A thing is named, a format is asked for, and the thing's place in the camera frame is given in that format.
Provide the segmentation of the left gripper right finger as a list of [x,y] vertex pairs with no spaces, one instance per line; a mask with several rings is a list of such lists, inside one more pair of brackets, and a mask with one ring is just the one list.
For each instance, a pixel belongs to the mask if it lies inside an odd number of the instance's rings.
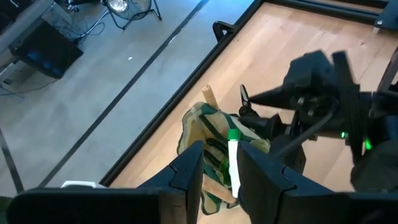
[[239,142],[237,155],[252,224],[398,224],[398,192],[334,192],[248,142]]

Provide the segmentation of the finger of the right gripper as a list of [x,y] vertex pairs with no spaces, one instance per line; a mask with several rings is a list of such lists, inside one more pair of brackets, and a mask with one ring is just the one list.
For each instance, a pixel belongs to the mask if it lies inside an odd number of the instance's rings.
[[270,118],[241,116],[239,120],[246,127],[253,129],[263,139],[274,139],[278,135],[283,134],[285,129],[285,124],[277,114]]
[[334,66],[321,50],[292,60],[281,86],[250,96],[249,101],[257,105],[296,109],[298,99],[307,95],[335,95]]

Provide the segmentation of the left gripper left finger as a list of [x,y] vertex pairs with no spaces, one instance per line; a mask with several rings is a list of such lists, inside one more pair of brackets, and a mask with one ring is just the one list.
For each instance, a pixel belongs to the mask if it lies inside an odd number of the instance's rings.
[[16,196],[7,224],[196,224],[203,142],[136,188],[36,188]]

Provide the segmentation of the green plastic spray bottle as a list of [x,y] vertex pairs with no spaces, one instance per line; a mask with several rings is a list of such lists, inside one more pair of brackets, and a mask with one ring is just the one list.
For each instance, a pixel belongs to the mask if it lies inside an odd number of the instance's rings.
[[222,153],[219,170],[222,176],[222,184],[231,190],[234,198],[238,198],[239,188],[241,186],[239,180],[237,151],[238,141],[241,138],[239,129],[229,129],[227,132],[226,144],[221,143],[220,151]]

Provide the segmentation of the silver trowel wooden handle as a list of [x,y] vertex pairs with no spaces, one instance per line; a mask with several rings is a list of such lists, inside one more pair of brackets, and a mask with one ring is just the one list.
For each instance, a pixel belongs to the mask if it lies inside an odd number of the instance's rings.
[[220,107],[218,106],[218,102],[215,98],[215,95],[213,93],[213,90],[209,84],[206,84],[205,86],[202,87],[201,92],[205,98],[205,101],[208,105],[210,105],[212,108],[219,110]]

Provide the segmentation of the cream canvas gardening bag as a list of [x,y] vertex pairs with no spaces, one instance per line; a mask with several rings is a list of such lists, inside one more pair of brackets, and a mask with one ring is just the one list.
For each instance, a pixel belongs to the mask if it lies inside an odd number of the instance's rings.
[[205,157],[205,150],[208,148],[206,140],[212,138],[226,144],[229,129],[239,129],[240,140],[249,142],[262,152],[269,152],[269,140],[261,138],[253,130],[243,125],[237,114],[228,114],[212,108],[207,103],[198,102],[182,118],[182,134],[178,141],[177,154],[181,154],[195,141],[203,141],[203,173],[222,184],[221,173]]

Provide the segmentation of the white hexagonal planter pot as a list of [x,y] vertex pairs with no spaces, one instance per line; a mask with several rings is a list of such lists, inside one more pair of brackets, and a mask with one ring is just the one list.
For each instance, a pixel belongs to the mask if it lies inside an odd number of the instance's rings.
[[61,188],[67,188],[67,187],[89,187],[89,188],[102,188],[105,189],[106,187],[96,183],[96,182],[89,182],[89,181],[81,181],[81,180],[67,180],[65,181]]

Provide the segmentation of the black table edge clamp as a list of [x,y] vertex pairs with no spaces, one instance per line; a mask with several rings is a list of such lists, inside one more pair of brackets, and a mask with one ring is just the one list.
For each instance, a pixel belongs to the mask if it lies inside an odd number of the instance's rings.
[[217,42],[221,42],[226,35],[235,33],[236,26],[223,21],[215,21],[212,29]]

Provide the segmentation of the black cabinet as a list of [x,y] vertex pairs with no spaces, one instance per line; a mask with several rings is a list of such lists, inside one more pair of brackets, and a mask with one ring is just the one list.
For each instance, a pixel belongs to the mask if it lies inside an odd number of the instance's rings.
[[18,60],[44,75],[61,79],[83,51],[43,19],[36,20],[9,50]]

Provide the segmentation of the black floor fan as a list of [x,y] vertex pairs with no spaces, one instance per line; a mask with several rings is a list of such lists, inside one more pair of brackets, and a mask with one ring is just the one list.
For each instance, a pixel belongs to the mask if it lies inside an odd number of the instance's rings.
[[[111,14],[115,25],[122,30],[125,30],[131,22],[141,20],[152,12],[158,20],[162,20],[156,0],[103,0],[103,3]],[[124,19],[126,24],[119,25],[115,16]]]

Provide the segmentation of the grey desk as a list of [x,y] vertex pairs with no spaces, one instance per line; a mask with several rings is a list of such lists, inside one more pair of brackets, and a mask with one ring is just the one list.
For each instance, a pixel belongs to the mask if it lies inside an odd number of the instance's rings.
[[38,0],[29,6],[3,33],[0,34],[0,54],[32,25],[43,13],[48,11],[55,2],[53,0]]

